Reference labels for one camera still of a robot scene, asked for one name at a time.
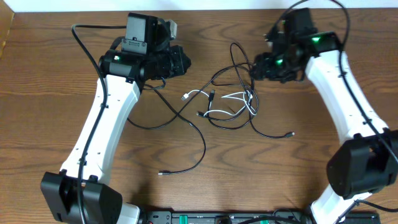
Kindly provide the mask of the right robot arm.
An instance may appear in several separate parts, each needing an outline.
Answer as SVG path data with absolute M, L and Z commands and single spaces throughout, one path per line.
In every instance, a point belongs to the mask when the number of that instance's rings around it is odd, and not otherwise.
M 278 82 L 310 80 L 334 122 L 340 148 L 326 166 L 328 186 L 311 203 L 308 222 L 341 223 L 355 205 L 397 180 L 397 132 L 377 115 L 349 67 L 345 41 L 319 32 L 309 9 L 290 8 L 267 33 L 272 50 L 250 75 Z

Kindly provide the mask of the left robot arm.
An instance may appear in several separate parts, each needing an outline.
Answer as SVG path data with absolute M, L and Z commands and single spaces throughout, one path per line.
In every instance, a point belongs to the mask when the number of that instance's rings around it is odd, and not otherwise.
M 124 125 L 148 80 L 184 75 L 191 61 L 179 45 L 177 24 L 130 13 L 125 36 L 95 62 L 99 78 L 82 132 L 59 172 L 46 172 L 40 188 L 58 222 L 140 223 L 143 213 L 109 186 Z

